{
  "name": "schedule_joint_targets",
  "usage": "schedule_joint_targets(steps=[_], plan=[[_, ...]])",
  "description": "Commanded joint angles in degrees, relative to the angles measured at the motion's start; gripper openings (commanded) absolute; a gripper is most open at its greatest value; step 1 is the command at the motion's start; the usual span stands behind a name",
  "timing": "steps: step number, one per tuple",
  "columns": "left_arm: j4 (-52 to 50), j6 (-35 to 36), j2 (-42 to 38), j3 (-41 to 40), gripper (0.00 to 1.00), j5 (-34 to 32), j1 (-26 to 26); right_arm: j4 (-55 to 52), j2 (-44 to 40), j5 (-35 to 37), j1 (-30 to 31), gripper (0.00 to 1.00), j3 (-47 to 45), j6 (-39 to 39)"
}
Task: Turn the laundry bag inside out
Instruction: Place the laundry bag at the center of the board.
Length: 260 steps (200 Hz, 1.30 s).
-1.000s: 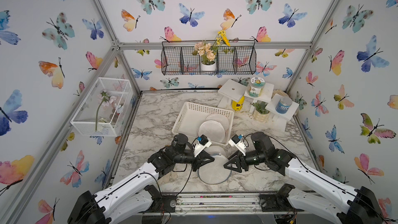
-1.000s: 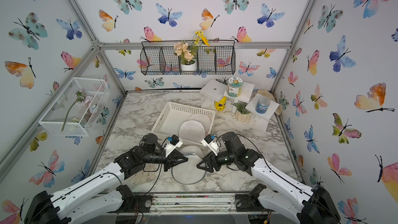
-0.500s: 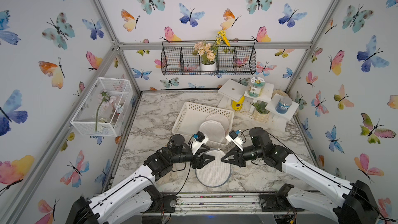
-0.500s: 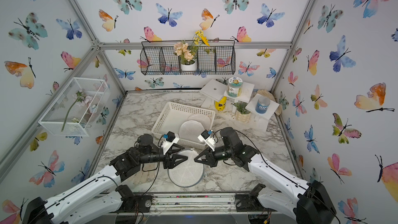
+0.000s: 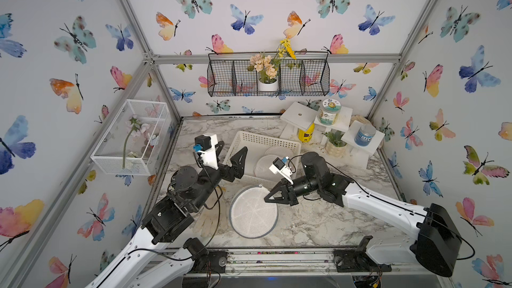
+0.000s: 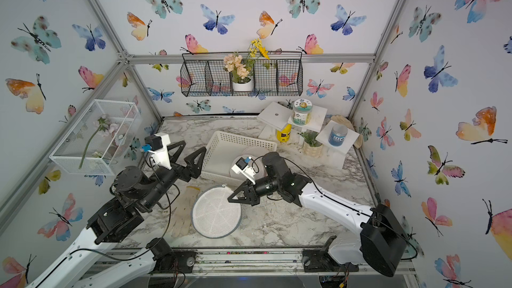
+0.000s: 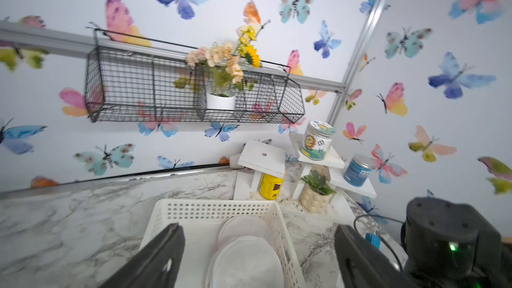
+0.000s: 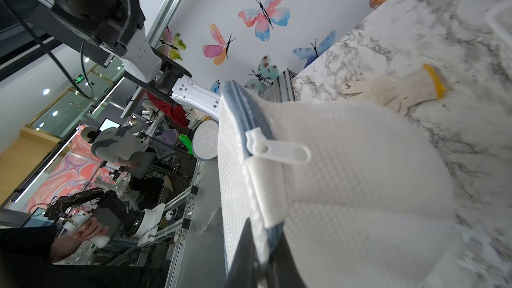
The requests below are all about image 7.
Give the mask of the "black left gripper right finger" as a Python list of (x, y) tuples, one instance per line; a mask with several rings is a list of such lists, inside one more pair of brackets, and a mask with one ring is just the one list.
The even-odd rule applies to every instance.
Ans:
[(398, 272), (372, 244), (349, 225), (338, 225), (335, 252), (345, 287), (407, 288), (415, 284)]

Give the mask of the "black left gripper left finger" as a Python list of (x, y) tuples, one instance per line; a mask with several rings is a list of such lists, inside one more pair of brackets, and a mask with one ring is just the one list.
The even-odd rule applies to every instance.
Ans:
[(174, 287), (185, 250), (185, 234), (171, 223), (100, 288)]

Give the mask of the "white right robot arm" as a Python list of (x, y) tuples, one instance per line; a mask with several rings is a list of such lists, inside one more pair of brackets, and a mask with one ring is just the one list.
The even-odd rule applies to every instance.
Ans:
[(434, 197), (407, 204), (404, 272), (420, 287), (510, 287), (511, 250), (473, 206)]

